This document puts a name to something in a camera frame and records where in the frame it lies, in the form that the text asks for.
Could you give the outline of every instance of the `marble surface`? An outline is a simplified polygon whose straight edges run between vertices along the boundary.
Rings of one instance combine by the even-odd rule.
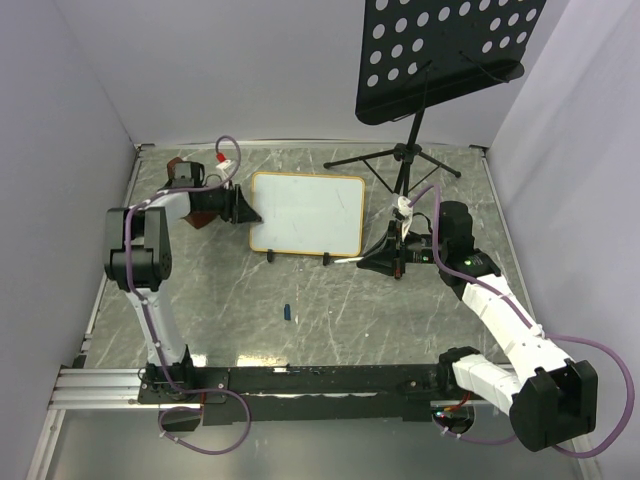
[[[366,249],[385,232],[390,194],[360,163],[330,171],[322,164],[384,149],[377,145],[243,148],[236,180],[249,198],[255,171],[361,176],[366,182]],[[443,200],[469,205],[477,246],[501,265],[525,304],[481,152],[448,147],[425,151],[462,172],[456,179],[439,170],[431,180],[442,186]],[[175,156],[204,163],[208,172],[216,162],[211,149],[144,148],[133,202],[165,183],[166,163]],[[372,164],[393,185],[398,163],[385,157]],[[430,164],[417,159],[412,180],[430,169]],[[432,209],[433,196],[426,195],[415,211],[432,216]],[[425,232],[423,222],[416,218],[412,230]],[[168,287],[178,327],[198,365],[432,363],[448,348],[465,345],[493,361],[506,361],[484,325],[458,302],[434,266],[409,265],[405,277],[396,281],[353,264],[323,267],[320,257],[276,255],[268,264],[265,254],[249,249],[248,237],[249,225],[220,220],[201,230],[181,221],[171,230],[173,273]],[[291,305],[291,321],[283,317],[286,303]],[[85,366],[139,367],[145,357],[133,308],[115,283],[108,282]]]

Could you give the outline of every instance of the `reddish-brown object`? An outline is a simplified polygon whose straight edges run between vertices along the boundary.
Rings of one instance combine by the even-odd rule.
[[[184,162],[184,160],[182,160],[180,157],[176,157],[173,160],[170,160],[169,163],[167,163],[167,175],[169,176],[169,179],[172,179],[175,177],[175,167],[177,163],[181,163]],[[200,229],[202,227],[204,227],[205,225],[210,224],[212,221],[214,221],[216,219],[218,215],[215,213],[209,213],[209,212],[194,212],[194,213],[190,213],[188,216],[184,217],[184,219],[189,222],[189,225],[191,225],[192,227],[196,228],[196,229]]]

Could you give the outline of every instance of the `tripod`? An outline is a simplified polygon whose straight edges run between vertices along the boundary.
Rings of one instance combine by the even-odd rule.
[[[422,147],[416,143],[416,139],[418,138],[418,132],[420,131],[420,125],[422,124],[422,118],[424,117],[424,108],[421,108],[416,112],[413,117],[413,124],[411,125],[411,133],[409,134],[409,140],[407,143],[398,143],[391,150],[385,150],[383,152],[370,153],[368,155],[360,155],[359,157],[348,158],[346,160],[338,160],[335,162],[327,162],[323,166],[326,169],[331,167],[335,167],[337,165],[347,165],[349,163],[355,162],[363,162],[371,172],[380,180],[380,182],[385,186],[390,193],[397,193],[398,195],[402,193],[403,196],[408,196],[409,192],[424,182],[431,174],[435,173],[436,170],[442,168],[447,172],[453,174],[456,178],[460,178],[462,175],[459,171],[454,170],[453,168],[445,165],[444,163],[436,160],[430,155],[427,155],[422,151]],[[396,179],[396,184],[393,190],[384,181],[384,179],[376,172],[376,170],[371,166],[369,160],[374,158],[386,157],[387,155],[393,155],[396,161],[402,162],[400,165],[400,171],[398,172],[398,178]],[[413,164],[413,159],[417,156],[424,158],[428,162],[431,162],[435,165],[435,168],[432,169],[429,173],[427,173],[424,177],[422,177],[415,185],[409,188],[410,177],[411,177],[411,165]]]

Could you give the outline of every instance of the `yellow frame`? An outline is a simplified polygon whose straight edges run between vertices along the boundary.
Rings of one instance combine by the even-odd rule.
[[[357,257],[362,252],[362,229],[364,226],[364,201],[365,201],[365,192],[367,190],[367,185],[364,183],[364,179],[362,177],[354,177],[348,175],[315,175],[313,173],[285,173],[285,172],[255,172],[251,176],[251,206],[253,206],[253,200],[255,195],[255,181],[258,175],[284,175],[289,177],[314,177],[314,178],[344,178],[347,180],[358,179],[362,182],[362,209],[360,211],[360,240],[359,245],[360,249],[356,253],[331,253],[329,254],[332,257]],[[253,246],[253,227],[255,224],[251,224],[251,228],[249,229],[249,248],[254,252],[267,252],[267,249],[254,248]],[[290,250],[273,250],[274,253],[289,253],[292,255],[324,255],[325,252],[294,252]]]

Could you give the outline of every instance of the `whiteboard surface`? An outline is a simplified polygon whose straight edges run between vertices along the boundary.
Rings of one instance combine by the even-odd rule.
[[[251,203],[263,222],[249,233],[252,250],[350,257],[360,253],[364,217],[360,177],[257,172]]]

